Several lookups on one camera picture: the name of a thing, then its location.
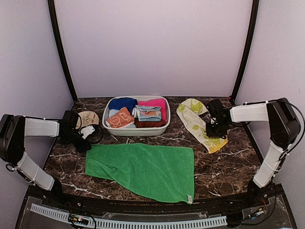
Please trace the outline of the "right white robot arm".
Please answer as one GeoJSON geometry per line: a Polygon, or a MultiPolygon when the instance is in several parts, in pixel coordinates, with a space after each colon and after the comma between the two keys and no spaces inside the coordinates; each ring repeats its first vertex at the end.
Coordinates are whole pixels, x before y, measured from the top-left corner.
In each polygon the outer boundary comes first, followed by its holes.
{"type": "Polygon", "coordinates": [[[229,126],[234,123],[267,122],[270,130],[270,146],[252,183],[257,188],[266,187],[280,171],[286,156],[296,146],[305,132],[296,115],[298,108],[287,98],[244,103],[231,108],[224,107],[219,99],[207,105],[211,121],[206,124],[209,138],[225,139],[229,126]]]}

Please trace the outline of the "green microfiber towel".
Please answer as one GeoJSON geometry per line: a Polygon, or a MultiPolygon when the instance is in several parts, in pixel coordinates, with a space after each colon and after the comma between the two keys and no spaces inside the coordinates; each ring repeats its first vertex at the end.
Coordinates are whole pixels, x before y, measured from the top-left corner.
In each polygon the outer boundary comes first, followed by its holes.
{"type": "Polygon", "coordinates": [[[194,152],[188,147],[93,145],[86,153],[85,173],[159,202],[193,203],[194,152]]]}

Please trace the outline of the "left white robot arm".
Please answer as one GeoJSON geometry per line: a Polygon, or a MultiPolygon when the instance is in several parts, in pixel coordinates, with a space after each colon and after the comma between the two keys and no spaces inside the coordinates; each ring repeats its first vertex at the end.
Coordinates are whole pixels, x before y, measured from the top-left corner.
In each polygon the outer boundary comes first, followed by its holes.
{"type": "Polygon", "coordinates": [[[91,149],[88,137],[95,132],[93,125],[82,126],[80,115],[67,110],[62,119],[47,119],[4,114],[0,119],[0,157],[9,171],[17,171],[30,183],[49,191],[48,199],[57,208],[67,204],[61,193],[60,181],[45,172],[27,153],[27,137],[59,138],[80,152],[91,149]]]}

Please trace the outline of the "cream yellow-green patterned towel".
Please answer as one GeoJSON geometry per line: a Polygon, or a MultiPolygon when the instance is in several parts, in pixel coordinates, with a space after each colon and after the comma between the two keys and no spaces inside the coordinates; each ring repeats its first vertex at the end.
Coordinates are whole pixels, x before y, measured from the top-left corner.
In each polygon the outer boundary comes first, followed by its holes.
{"type": "Polygon", "coordinates": [[[223,148],[228,139],[219,137],[209,138],[206,134],[206,122],[200,115],[208,112],[202,102],[197,99],[186,99],[179,104],[176,113],[185,128],[208,150],[209,154],[215,153],[223,148]]]}

